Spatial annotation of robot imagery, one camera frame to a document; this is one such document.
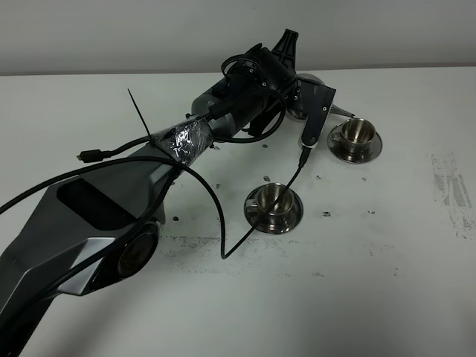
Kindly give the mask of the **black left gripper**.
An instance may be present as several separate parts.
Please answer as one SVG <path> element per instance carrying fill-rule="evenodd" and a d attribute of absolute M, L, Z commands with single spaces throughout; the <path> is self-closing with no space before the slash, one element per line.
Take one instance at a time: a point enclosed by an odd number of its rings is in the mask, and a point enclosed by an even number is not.
<path fill-rule="evenodd" d="M 231 100 L 262 89 L 280 93 L 286 107 L 297 99 L 296 52 L 298 32 L 285 29 L 271 49 L 255 45 L 244 54 L 227 58 L 221 65 L 221 98 Z"/>

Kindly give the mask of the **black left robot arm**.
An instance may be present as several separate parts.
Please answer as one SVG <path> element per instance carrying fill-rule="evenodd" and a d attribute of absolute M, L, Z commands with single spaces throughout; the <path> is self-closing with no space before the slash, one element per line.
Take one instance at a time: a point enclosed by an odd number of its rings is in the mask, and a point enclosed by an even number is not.
<path fill-rule="evenodd" d="M 153 255 L 173 182 L 215 142 L 261 141 L 283 122 L 297 78 L 298 34 L 226 59 L 222 79 L 181 123 L 112 151 L 80 153 L 84 167 L 38 184 L 42 198 L 1 254 L 1 354 L 18 356 L 53 299 L 82 296 L 139 272 Z"/>

